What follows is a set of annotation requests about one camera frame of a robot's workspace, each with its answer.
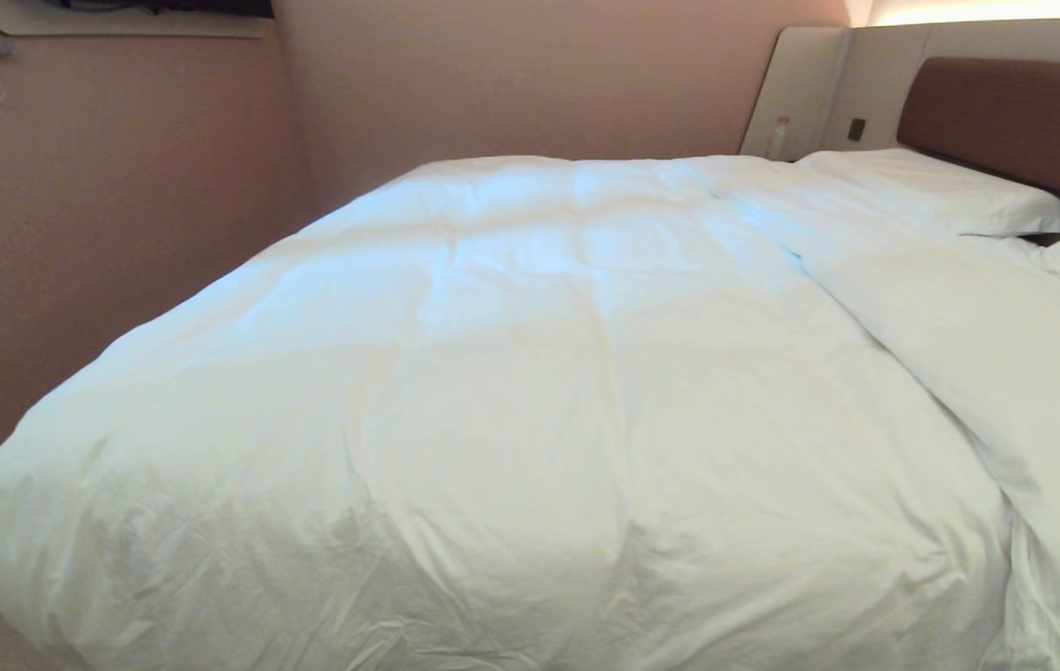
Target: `comforter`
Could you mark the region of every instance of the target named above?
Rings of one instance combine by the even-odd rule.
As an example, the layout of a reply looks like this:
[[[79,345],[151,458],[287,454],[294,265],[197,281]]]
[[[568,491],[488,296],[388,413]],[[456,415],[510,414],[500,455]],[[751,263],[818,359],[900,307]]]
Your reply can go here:
[[[0,447],[95,670],[1060,668],[1060,281],[758,158],[426,165]]]

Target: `pink wall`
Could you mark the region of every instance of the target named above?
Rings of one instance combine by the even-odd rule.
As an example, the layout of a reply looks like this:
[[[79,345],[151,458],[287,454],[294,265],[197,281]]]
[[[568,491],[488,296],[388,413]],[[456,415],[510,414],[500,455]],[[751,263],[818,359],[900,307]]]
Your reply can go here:
[[[430,160],[735,153],[787,25],[845,0],[275,0],[318,205]]]
[[[0,60],[0,443],[135,324],[313,217],[277,39],[21,39]]]

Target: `bed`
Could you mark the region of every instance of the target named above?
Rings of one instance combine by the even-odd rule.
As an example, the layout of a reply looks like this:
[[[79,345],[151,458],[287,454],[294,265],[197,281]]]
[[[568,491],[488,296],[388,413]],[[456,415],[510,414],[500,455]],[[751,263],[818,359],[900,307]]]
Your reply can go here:
[[[1060,670],[1060,95],[970,134],[1031,90],[413,171],[28,412],[0,611],[103,671]]]

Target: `upholstered headboard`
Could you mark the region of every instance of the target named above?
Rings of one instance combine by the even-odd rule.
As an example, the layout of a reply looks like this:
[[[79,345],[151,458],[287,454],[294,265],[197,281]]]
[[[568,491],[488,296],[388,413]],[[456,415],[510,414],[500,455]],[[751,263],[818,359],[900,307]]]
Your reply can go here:
[[[1060,195],[1060,64],[929,58],[899,142]]]

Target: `water bottle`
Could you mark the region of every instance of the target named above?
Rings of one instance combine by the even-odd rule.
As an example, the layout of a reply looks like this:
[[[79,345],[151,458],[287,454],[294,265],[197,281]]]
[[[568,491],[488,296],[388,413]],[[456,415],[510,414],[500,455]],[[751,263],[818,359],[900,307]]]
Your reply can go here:
[[[774,131],[770,135],[770,147],[765,148],[765,158],[778,161],[782,158],[782,149],[785,147],[785,131],[791,126],[791,118],[778,120]]]

